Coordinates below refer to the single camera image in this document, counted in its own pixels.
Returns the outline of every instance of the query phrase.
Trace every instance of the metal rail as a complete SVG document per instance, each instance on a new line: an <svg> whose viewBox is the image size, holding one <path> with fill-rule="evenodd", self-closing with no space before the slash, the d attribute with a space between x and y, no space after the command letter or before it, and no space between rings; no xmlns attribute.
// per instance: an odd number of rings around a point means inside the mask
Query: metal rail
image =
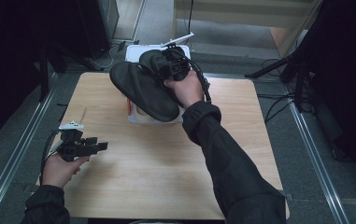
<svg viewBox="0 0 356 224"><path fill-rule="evenodd" d="M26 153L26 149L28 148L29 144L31 143L32 138L37 130L38 124L43 119L44 114L50 105L50 101L54 94L57 79L58 79L58 76L55 73L52 74L51 79L50 79L50 82L51 82L50 93L44 99L43 102L38 104L38 106L35 110L35 113L29 120L29 123L27 124L27 126L20 138L20 141L15 146L2 174L0 174L0 202L2 202L4 196L7 192L8 186L11 183L12 178L14 177L15 173L18 170L18 167L21 164L21 161Z"/></svg>
<svg viewBox="0 0 356 224"><path fill-rule="evenodd" d="M292 90L286 85L284 86L284 89L287 93L292 92ZM309 158L311 159L315 173L317 174L318 180L320 181L320 186L323 189L326 201L329 204L333 217L335 218L335 223L349 224L348 216L335 189L335 185L322 162L318 148L315 145L314 139L312 138L311 133L306 126L306 121L303 115L298 112L294 104L291 104L291 111L306 145Z"/></svg>

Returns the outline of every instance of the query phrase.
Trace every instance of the right hand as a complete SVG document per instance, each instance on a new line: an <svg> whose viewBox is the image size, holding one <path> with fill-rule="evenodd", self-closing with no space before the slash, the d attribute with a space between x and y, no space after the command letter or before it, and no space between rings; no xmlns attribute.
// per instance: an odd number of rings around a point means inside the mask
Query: right hand
<svg viewBox="0 0 356 224"><path fill-rule="evenodd" d="M181 81L165 80L164 85L174 90L178 100L187 109L190 105L204 100L203 88L195 71L189 74Z"/></svg>

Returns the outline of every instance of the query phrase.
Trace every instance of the wooden tabletop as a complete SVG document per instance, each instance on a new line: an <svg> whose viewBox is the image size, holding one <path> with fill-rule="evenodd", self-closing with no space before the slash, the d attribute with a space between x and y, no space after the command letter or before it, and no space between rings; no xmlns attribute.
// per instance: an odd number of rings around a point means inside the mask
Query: wooden tabletop
<svg viewBox="0 0 356 224"><path fill-rule="evenodd" d="M222 126L262 176L282 189L253 83L208 81ZM62 124L80 121L84 111L83 137L108 142L108 149L91 156L64 188L72 217L224 219L201 148L189 140L181 123L130 123L126 98L107 73L81 76Z"/></svg>

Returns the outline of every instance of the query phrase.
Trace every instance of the cloth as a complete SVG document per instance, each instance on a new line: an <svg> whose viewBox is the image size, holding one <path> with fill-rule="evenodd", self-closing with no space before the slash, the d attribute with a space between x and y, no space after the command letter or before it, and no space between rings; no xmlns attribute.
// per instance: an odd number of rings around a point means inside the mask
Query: cloth
<svg viewBox="0 0 356 224"><path fill-rule="evenodd" d="M205 102L191 105L183 114L183 129L203 150L228 224L286 223L285 197L262 178L250 157L221 127L218 107ZM62 189L41 186L26 207L22 223L69 223Z"/></svg>
<svg viewBox="0 0 356 224"><path fill-rule="evenodd" d="M43 185L26 201L26 223L70 223L69 211L64 207L64 191Z"/></svg>

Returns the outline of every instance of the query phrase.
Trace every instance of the hand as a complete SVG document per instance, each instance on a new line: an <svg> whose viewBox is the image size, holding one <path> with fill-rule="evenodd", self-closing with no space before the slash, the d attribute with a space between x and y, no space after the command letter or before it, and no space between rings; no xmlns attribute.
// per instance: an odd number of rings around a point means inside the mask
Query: hand
<svg viewBox="0 0 356 224"><path fill-rule="evenodd" d="M204 93L195 71L190 71L189 74L181 81L166 80L164 85L174 90L178 100L187 109L190 105L204 100Z"/></svg>
<svg viewBox="0 0 356 224"><path fill-rule="evenodd" d="M73 175L80 171L79 166L88 161L90 157L79 157L74 161L64 161L57 153L50 156L43 171L43 185L53 185L63 189Z"/></svg>

